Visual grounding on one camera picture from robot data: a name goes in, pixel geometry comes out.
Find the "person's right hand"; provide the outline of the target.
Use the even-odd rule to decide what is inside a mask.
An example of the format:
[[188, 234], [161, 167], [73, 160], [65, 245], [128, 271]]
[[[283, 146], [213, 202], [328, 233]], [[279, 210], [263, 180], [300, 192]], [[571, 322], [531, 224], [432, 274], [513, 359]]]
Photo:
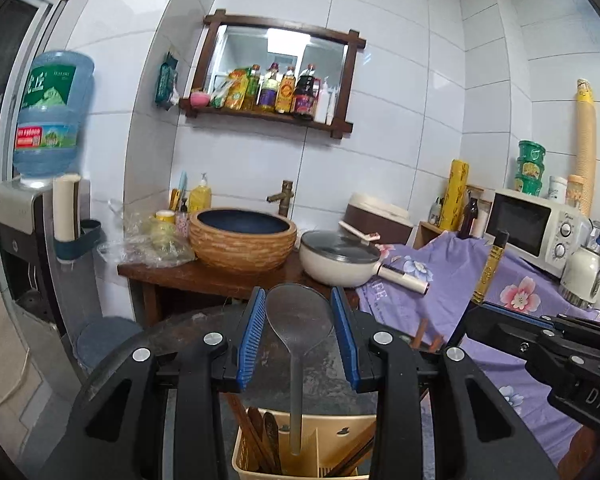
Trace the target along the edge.
[[573, 480], [593, 457], [598, 445], [594, 430], [582, 426], [571, 439], [567, 453], [557, 466], [560, 480]]

